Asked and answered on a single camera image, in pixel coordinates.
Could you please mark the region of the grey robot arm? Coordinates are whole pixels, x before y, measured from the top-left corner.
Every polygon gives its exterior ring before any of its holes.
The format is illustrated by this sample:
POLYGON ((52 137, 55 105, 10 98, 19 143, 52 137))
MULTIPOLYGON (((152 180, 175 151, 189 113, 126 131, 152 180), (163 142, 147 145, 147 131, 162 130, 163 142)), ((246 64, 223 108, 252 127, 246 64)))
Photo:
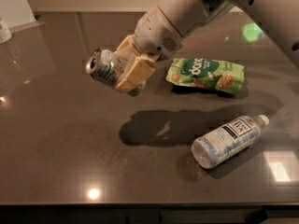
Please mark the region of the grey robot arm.
POLYGON ((162 0, 138 21, 115 54, 124 65, 116 89, 129 92, 171 58, 194 30, 232 7, 245 12, 295 65, 299 65, 299 0, 162 0))

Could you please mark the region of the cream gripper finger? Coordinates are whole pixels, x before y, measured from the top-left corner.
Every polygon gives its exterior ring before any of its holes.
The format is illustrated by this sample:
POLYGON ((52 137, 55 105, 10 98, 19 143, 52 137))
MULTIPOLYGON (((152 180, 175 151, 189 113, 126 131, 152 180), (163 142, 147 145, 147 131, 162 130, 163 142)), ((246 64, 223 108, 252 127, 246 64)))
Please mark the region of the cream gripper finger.
POLYGON ((116 85, 116 90, 129 92, 146 81, 156 70, 156 64, 147 55, 137 56, 129 60, 129 67, 121 76, 116 85))
POLYGON ((135 45, 134 38, 134 35, 126 36, 114 51, 122 61, 129 61, 131 57, 140 55, 140 52, 135 45))

